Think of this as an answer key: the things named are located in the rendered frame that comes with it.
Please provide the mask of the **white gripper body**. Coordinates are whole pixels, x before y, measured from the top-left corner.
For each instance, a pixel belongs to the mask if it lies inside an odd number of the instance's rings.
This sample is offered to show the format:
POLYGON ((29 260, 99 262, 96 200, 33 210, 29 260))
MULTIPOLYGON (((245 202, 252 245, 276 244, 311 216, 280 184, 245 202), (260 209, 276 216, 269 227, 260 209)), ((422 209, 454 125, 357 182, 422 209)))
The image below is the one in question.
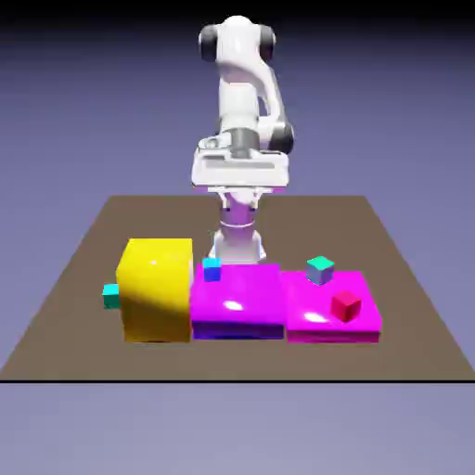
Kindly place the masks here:
POLYGON ((289 184, 289 157, 251 150, 249 158, 233 158, 227 148, 197 149, 191 183, 200 187, 282 188, 289 184))

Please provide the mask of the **small blue cube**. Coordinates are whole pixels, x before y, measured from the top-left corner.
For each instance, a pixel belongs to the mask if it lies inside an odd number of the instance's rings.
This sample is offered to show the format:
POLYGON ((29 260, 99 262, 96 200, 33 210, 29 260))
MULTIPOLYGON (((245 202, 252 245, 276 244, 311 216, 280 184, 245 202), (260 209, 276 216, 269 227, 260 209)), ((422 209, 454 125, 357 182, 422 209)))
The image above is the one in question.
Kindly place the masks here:
POLYGON ((207 257, 202 260, 203 278, 206 282, 215 282, 221 279, 222 264, 216 257, 207 257))

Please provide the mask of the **small green cube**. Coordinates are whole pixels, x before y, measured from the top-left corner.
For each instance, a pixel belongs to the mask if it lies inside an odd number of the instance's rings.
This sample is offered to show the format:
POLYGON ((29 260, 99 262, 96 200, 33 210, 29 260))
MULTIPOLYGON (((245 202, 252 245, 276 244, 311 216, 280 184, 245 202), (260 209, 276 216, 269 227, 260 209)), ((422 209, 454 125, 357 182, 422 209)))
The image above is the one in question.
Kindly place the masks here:
POLYGON ((325 256, 316 256, 306 262, 306 277, 317 286, 321 286, 332 279, 334 269, 334 262, 325 256))

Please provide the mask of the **small red cube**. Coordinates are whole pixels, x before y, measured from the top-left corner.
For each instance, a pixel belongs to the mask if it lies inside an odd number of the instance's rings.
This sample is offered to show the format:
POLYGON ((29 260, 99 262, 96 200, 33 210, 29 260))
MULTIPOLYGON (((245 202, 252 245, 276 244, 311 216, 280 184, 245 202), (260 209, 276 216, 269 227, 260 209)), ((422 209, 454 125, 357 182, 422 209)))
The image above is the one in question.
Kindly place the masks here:
POLYGON ((331 298, 330 312, 342 322, 350 322, 356 318, 361 310, 362 299, 350 292, 342 290, 331 298))

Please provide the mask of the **small teal cube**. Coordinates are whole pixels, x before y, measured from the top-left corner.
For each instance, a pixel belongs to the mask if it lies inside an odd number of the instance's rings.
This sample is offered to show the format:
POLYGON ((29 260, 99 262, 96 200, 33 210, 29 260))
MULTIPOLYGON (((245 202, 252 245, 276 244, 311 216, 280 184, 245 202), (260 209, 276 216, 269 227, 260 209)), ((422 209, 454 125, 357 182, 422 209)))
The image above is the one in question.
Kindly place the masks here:
POLYGON ((119 295, 119 285, 114 284, 105 284, 102 290, 102 299, 103 306, 105 309, 120 309, 120 295, 119 295))

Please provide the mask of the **large magenta box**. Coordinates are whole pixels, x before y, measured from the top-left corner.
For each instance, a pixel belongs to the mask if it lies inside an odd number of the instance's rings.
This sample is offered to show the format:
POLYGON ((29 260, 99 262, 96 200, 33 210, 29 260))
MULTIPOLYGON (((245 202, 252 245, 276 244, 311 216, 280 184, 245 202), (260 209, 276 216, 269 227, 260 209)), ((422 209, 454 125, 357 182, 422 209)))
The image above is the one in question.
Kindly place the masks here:
POLYGON ((216 281, 197 265, 190 294, 196 340, 281 340, 286 312, 278 265, 224 265, 216 281))
POLYGON ((379 340, 382 319, 364 275, 359 271, 337 271, 326 284, 317 286, 304 272, 284 272, 289 342, 371 343, 379 340), (331 298, 349 290, 362 299, 359 315, 342 322, 330 312, 331 298))

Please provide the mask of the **large yellow box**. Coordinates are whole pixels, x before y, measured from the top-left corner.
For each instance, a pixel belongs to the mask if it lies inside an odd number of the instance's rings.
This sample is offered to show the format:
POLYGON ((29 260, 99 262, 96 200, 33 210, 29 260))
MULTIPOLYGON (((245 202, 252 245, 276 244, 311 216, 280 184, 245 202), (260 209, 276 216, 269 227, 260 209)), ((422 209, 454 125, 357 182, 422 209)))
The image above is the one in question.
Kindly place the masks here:
POLYGON ((193 278, 190 238, 131 238, 116 268, 124 339, 190 341, 193 278))

